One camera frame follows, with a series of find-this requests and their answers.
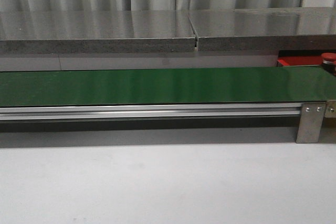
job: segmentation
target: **green conveyor belt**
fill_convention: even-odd
[[[1,107],[332,99],[319,67],[0,72]]]

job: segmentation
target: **metal plate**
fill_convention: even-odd
[[[327,101],[327,108],[324,116],[327,118],[336,118],[336,100]]]
[[[304,103],[301,109],[301,119],[296,142],[317,143],[319,141],[321,125],[326,103]]]
[[[336,100],[319,67],[1,72],[0,107]]]

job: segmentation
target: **metal bracket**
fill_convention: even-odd
[[[302,104],[299,131],[296,139],[298,144],[317,143],[319,141],[325,108],[325,102]]]
[[[336,101],[327,101],[327,109],[324,114],[327,118],[336,118]]]

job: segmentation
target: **white floor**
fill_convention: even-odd
[[[335,130],[320,144],[295,144],[286,128],[1,133],[0,142],[158,137],[245,143],[1,148],[0,223],[336,222]],[[247,143],[256,137],[284,141]]]

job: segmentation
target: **gray countertop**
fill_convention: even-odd
[[[193,52],[195,39],[199,51],[336,49],[336,8],[0,13],[0,54]]]
[[[0,53],[190,52],[183,11],[3,12]]]
[[[336,49],[336,8],[192,10],[199,51]]]

